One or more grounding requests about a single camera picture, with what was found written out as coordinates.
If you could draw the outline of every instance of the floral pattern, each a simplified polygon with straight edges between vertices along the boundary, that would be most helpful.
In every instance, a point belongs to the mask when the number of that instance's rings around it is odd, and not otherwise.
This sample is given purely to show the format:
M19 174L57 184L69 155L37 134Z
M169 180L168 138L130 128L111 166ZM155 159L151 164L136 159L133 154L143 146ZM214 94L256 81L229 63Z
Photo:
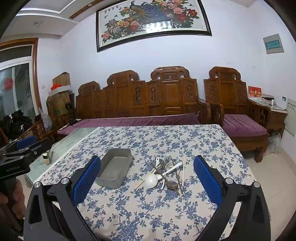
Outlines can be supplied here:
M193 160L202 155L224 177L250 185L255 179L244 158L219 125L98 127L62 156L42 183L57 183L86 165L93 155L102 158L111 148L129 148L133 162L122 186L110 189L92 185L86 199L78 205L85 221L99 237L119 240L181 241L195 240L213 216L211 203L193 170ZM152 170L156 156L167 155L175 162L186 155L184 194L141 186L141 178ZM182 177L182 168L178 170ZM238 208L222 235L227 237Z
M166 16L166 21L172 21L174 28L191 28L194 20L200 18L197 7L189 4L189 0L152 0L151 3L143 2L143 4L156 7L159 12ZM101 36L103 43L106 43L109 39L115 40L135 33L146 32L147 20L144 20L137 12L130 9L130 6L120 8L119 14L124 18L117 20L118 15L115 15L113 19L105 24L107 29Z

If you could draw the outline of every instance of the peacock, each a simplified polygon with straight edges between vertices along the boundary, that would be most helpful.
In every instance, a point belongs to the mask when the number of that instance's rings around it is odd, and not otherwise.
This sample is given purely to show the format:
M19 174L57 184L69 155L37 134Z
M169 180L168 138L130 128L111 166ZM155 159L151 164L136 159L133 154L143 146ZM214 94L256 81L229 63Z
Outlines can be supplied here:
M153 4L143 2L141 5L135 5L135 1L131 2L130 9L139 15L143 24L157 23L162 21L167 21L165 13L163 13L160 8Z

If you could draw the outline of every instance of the human hand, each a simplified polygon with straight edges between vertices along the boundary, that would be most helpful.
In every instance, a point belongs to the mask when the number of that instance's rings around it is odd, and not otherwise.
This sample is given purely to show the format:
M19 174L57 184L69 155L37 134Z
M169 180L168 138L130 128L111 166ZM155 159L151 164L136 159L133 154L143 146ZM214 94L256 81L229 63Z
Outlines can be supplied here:
M20 180L17 179L15 189L12 193L13 198L15 199L15 204L12 207L12 211L16 214L18 219L22 219L25 216L26 206L25 206L25 196L22 189L22 184ZM7 204L8 198L0 192L0 204Z

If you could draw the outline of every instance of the dark brown chopstick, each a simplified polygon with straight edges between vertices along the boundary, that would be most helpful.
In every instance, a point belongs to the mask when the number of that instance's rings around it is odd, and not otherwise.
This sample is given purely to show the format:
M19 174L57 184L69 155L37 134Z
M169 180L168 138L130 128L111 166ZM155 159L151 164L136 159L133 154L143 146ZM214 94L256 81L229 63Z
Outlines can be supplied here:
M153 168L156 170L156 172L158 173L158 174L160 174L161 176L162 176L162 178L164 179L164 181L172 188L172 189L174 189L174 191L178 194L178 195L180 195L180 193L174 188L174 187L172 187L170 184L169 184L169 182L167 181L167 179L160 173L160 171L152 164L152 162L150 163L151 164L151 166L153 166Z
M180 179L179 179L178 174L177 174L177 169L175 169L175 173L176 173L176 177L177 177L178 184L179 184L179 187L180 187L180 191L183 194L181 183L180 183Z

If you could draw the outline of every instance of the silver bolt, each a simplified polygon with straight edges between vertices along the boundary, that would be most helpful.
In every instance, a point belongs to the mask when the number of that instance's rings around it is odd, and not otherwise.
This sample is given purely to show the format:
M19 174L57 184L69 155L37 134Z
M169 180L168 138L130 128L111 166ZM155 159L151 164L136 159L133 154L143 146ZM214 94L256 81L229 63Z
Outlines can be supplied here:
M225 182L227 183L227 184L232 184L233 183L233 180L231 179L231 178L226 178L225 179Z
M64 177L61 181L62 184L66 184L69 182L69 178Z
M38 188L38 187L40 187L40 185L41 185L41 182L36 182L36 183L34 184L34 187Z
M260 187L260 183L259 182L254 182L254 187L259 188Z

